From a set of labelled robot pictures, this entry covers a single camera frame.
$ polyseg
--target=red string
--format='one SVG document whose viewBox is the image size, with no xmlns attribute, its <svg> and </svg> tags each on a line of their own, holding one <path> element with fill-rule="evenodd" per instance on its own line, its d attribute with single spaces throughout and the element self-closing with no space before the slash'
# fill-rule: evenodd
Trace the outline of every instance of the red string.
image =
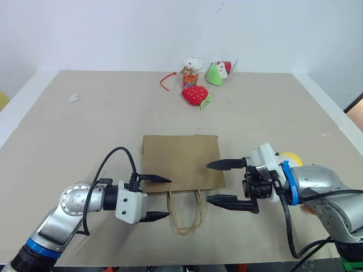
<svg viewBox="0 0 363 272">
<path fill-rule="evenodd" d="M 165 90 L 169 91 L 169 89 L 167 87 L 165 87 L 163 84 L 161 84 L 165 79 L 167 79 L 168 77 L 170 77 L 171 75 L 176 75 L 176 72 L 173 72 L 171 74 L 168 74 L 166 77 L 164 77 L 162 80 L 160 80 L 160 85 L 161 87 L 163 87 Z"/>
</svg>

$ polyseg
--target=black cable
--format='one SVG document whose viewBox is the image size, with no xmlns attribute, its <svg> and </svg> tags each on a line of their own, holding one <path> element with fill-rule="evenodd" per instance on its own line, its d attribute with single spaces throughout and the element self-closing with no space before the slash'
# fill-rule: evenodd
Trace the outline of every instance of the black cable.
<svg viewBox="0 0 363 272">
<path fill-rule="evenodd" d="M 127 148 L 120 146 L 120 147 L 116 147 L 113 150 L 111 150 L 110 153 L 108 153 L 107 156 L 104 158 L 104 160 L 101 163 L 100 167 L 98 168 L 97 173 L 95 175 L 95 178 L 93 179 L 93 182 L 92 182 L 92 184 L 90 186 L 90 190 L 88 191 L 88 194 L 87 194 L 87 198 L 86 198 L 86 201 L 85 201 L 85 206 L 83 208 L 83 215 L 82 215 L 82 223 L 83 223 L 84 231 L 77 231 L 76 232 L 77 234 L 83 234 L 83 235 L 87 235 L 87 236 L 90 235 L 90 231 L 88 230 L 88 226 L 87 226 L 87 213 L 88 213 L 88 207 L 89 207 L 90 201 L 91 201 L 92 192 L 95 189 L 96 185 L 100 182 L 97 179 L 98 179 L 98 176 L 100 175 L 100 172 L 101 172 L 103 166 L 105 165 L 105 163 L 107 162 L 109 157 L 111 157 L 111 155 L 113 153 L 115 153 L 117 150 L 123 150 L 123 151 L 126 152 L 127 156 L 129 157 L 129 160 L 130 160 L 130 164 L 131 164 L 131 167 L 132 167 L 132 173 L 134 175 L 137 174 L 135 162 L 134 162 L 134 160 L 132 158 L 132 155 L 131 155 L 130 151 L 128 151 Z"/>
<path fill-rule="evenodd" d="M 299 259 L 301 258 L 309 249 L 311 249 L 312 247 L 316 246 L 316 245 L 320 245 L 320 244 L 326 244 L 326 243 L 333 243 L 333 240 L 318 240 L 315 242 L 312 242 L 308 245 L 306 245 L 305 247 L 303 247 L 298 253 L 295 250 L 295 246 L 294 246 L 294 240 L 293 240 L 293 230 L 292 230 L 292 223 L 291 223 L 291 216 L 290 216 L 290 211 L 288 208 L 288 204 L 286 202 L 285 196 L 280 193 L 278 194 L 278 196 L 280 197 L 280 201 L 282 204 L 282 208 L 284 209 L 284 214 L 285 214 L 285 221 L 286 221 L 286 233 L 288 236 L 288 243 L 289 243 L 289 248 L 291 251 L 291 255 L 296 258 Z"/>
<path fill-rule="evenodd" d="M 281 185 L 280 179 L 278 178 L 278 174 L 276 173 L 276 171 L 271 171 L 270 174 L 271 174 L 271 177 L 273 178 L 272 185 L 275 189 L 276 194 L 280 197 L 281 205 L 282 205 L 282 208 L 284 209 L 284 215 L 285 215 L 285 221 L 286 221 L 286 234 L 288 236 L 288 244 L 289 244 L 289 248 L 291 251 L 291 255 L 294 258 L 299 259 L 312 247 L 315 247 L 320 244 L 333 243 L 334 242 L 333 239 L 318 240 L 318 241 L 315 241 L 315 242 L 312 242 L 312 243 L 306 245 L 298 253 L 296 252 L 295 246 L 294 246 L 294 239 L 293 239 L 291 216 L 290 216 L 289 207 L 288 207 L 288 204 L 287 204 L 286 198 L 285 198 L 285 191 Z"/>
<path fill-rule="evenodd" d="M 292 268 L 292 270 L 290 272 L 295 272 L 297 269 L 300 268 L 300 266 L 302 266 L 308 259 L 310 259 L 310 257 L 312 255 L 314 255 L 317 251 L 320 250 L 320 248 L 322 248 L 323 246 L 325 246 L 327 243 L 323 243 L 323 244 L 320 244 L 318 245 L 316 248 L 314 248 L 308 255 L 306 255 L 303 259 L 300 260 L 299 263 L 297 263 L 295 265 L 294 268 Z"/>
<path fill-rule="evenodd" d="M 312 195 L 311 197 L 303 197 L 301 200 L 303 201 L 311 201 L 323 197 L 330 197 L 330 196 L 336 196 L 338 194 L 363 194 L 363 190 L 339 190 L 339 191 L 333 191 L 333 192 L 327 192 L 322 194 L 316 194 Z"/>
</svg>

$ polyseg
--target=plush toy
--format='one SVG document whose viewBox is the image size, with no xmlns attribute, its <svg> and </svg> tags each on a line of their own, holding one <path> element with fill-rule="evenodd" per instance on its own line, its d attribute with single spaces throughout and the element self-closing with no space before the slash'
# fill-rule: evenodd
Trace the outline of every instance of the plush toy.
<svg viewBox="0 0 363 272">
<path fill-rule="evenodd" d="M 199 73 L 203 68 L 204 61 L 201 57 L 191 56 L 183 62 L 184 68 L 180 73 L 185 74 L 187 70 L 191 73 Z"/>
<path fill-rule="evenodd" d="M 196 85 L 187 87 L 181 92 L 181 94 L 184 96 L 187 102 L 193 106 L 198 106 L 198 109 L 203 109 L 205 103 L 212 102 L 212 96 L 203 86 Z"/>
<path fill-rule="evenodd" d="M 184 60 L 184 67 L 180 72 L 183 74 L 183 89 L 198 84 L 199 72 L 203 68 L 203 64 L 204 61 L 201 57 L 192 56 Z"/>
<path fill-rule="evenodd" d="M 230 61 L 217 61 L 209 66 L 206 81 L 210 84 L 221 86 L 232 70 Z"/>
</svg>

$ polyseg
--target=small white object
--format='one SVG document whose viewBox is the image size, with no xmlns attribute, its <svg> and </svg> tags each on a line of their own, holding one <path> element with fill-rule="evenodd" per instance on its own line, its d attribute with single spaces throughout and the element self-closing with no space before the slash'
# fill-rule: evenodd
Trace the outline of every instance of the small white object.
<svg viewBox="0 0 363 272">
<path fill-rule="evenodd" d="M 71 95 L 70 97 L 68 97 L 68 102 L 69 103 L 73 103 L 79 100 L 78 95 Z"/>
<path fill-rule="evenodd" d="M 203 68 L 204 60 L 201 57 L 191 56 L 184 60 L 184 67 L 200 71 Z"/>
<path fill-rule="evenodd" d="M 115 215 L 129 224 L 136 224 L 146 217 L 147 194 L 124 189 L 124 182 L 119 181 Z"/>
</svg>

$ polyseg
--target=black bracket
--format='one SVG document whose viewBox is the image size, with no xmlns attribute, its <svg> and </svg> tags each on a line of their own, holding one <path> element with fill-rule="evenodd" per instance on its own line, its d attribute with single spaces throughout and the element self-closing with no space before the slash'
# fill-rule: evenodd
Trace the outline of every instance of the black bracket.
<svg viewBox="0 0 363 272">
<path fill-rule="evenodd" d="M 242 169 L 247 167 L 247 161 L 245 157 L 241 159 L 216 160 L 215 162 L 208 163 L 205 167 L 214 170 Z"/>
<path fill-rule="evenodd" d="M 271 197 L 272 182 L 261 177 L 256 167 L 247 166 L 245 180 L 242 181 L 244 196 L 250 200 L 238 200 L 235 195 L 211 195 L 206 201 L 218 207 L 234 211 L 250 211 L 254 214 L 260 212 L 258 198 Z"/>
<path fill-rule="evenodd" d="M 112 186 L 113 180 L 111 178 L 100 178 L 99 184 L 106 184 L 106 187 Z"/>
<path fill-rule="evenodd" d="M 130 183 L 125 183 L 124 188 L 131 192 L 139 192 L 140 183 L 142 180 L 150 180 L 151 182 L 155 183 L 171 182 L 171 180 L 168 180 L 164 177 L 160 177 L 158 175 L 140 175 L 136 173 L 136 174 L 131 174 Z"/>
<path fill-rule="evenodd" d="M 154 222 L 164 217 L 167 217 L 170 213 L 165 211 L 147 211 L 146 217 L 142 218 L 139 222 Z"/>
</svg>

